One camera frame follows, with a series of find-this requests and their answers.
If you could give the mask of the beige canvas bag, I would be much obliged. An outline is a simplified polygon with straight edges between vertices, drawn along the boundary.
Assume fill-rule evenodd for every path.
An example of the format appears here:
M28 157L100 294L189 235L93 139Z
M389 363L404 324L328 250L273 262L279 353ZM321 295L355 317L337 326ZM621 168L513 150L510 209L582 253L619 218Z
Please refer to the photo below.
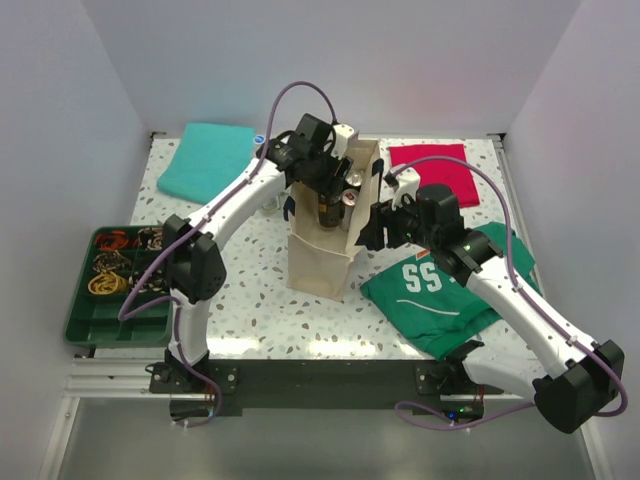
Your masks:
M324 228L318 218L317 194L301 183L291 187L284 215L289 222L288 282L295 290L340 301L348 284L349 270L363 248L356 244L379 199L384 171L377 140L356 140L347 149L354 167L364 173L349 228Z

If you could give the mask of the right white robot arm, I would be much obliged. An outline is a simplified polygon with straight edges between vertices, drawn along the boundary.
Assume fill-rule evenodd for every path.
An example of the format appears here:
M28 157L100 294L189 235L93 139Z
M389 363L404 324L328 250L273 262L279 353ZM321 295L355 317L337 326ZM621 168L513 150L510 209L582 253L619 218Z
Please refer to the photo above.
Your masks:
M508 323L544 370L526 379L518 367L483 368L461 358L445 369L452 390L497 387L525 399L563 433L574 432L592 417L626 411L622 349L613 341L599 343L572 325L518 276L512 248L500 248L486 234L466 227L450 188L397 188L393 199L371 206L358 242L373 251L404 244L428 249L438 268Z

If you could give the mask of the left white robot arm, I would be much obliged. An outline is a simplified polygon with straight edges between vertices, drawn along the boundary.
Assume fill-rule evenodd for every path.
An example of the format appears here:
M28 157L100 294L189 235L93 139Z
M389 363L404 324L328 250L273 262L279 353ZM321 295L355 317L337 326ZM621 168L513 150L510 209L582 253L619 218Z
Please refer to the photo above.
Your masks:
M171 378L183 391L196 392L207 380L201 363L209 358L207 315L226 281L222 251L228 240L267 200L295 183L326 200L336 197L353 164L348 147L357 137L349 125L305 114L294 130L268 137L212 201L185 219L166 220L163 269L175 302L168 350L178 361Z

